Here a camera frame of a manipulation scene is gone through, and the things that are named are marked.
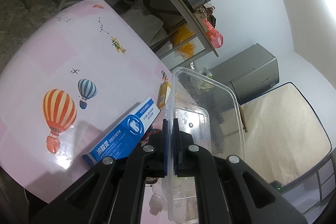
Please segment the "clear plastic food container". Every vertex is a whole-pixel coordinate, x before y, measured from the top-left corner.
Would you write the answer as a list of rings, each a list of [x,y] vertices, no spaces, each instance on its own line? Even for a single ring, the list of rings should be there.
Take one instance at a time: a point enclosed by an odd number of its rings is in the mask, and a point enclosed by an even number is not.
[[[192,177],[178,177],[174,170],[173,121],[193,137],[196,145],[226,159],[245,159],[244,124],[233,90],[185,67],[172,72],[166,106],[168,121],[167,207],[175,223],[198,223],[197,197]]]

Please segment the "blue toothpaste box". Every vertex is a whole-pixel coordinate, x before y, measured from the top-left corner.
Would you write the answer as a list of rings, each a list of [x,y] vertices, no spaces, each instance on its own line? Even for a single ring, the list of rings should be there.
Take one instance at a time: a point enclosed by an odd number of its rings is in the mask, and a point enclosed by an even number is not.
[[[94,166],[105,157],[117,160],[129,156],[159,113],[160,110],[153,99],[147,97],[108,130],[82,158],[89,166]]]

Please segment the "beige mattress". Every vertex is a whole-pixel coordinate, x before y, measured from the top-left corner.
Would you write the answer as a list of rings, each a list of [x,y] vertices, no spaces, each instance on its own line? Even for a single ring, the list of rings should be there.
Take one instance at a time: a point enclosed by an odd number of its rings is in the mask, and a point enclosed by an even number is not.
[[[242,106],[248,132],[246,163],[267,182],[288,185],[331,151],[317,114],[292,83]]]

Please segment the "yellow cardboard box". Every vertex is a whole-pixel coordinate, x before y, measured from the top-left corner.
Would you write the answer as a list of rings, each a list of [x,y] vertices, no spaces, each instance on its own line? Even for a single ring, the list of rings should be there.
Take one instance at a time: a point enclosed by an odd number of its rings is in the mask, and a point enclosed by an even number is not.
[[[171,92],[171,83],[165,81],[164,83],[161,84],[159,88],[158,101],[157,101],[157,106],[159,109],[166,104],[170,92]]]

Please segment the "grey mini fridge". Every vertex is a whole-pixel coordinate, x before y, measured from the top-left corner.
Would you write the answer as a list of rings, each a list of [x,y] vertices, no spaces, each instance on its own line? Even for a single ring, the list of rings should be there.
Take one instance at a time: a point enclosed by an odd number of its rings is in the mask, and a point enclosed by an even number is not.
[[[280,82],[276,56],[256,43],[210,70],[213,79],[229,87],[243,105]]]

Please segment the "red plastic bag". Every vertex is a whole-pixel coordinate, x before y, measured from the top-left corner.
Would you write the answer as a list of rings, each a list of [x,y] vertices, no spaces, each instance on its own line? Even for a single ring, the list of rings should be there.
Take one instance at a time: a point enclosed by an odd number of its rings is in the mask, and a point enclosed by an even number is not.
[[[216,30],[213,25],[206,19],[202,19],[207,28],[206,35],[209,38],[212,46],[216,49],[220,48],[224,44],[224,38],[222,34]]]

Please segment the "yellow plastic bag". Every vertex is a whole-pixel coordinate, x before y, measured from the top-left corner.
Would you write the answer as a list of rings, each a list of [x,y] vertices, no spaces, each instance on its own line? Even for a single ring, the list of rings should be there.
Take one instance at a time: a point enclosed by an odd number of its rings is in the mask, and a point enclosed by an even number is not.
[[[180,26],[170,37],[170,42],[173,47],[177,46],[175,50],[176,56],[181,56],[184,60],[187,60],[194,55],[195,45],[191,42],[195,32],[189,29],[189,25],[186,23]]]

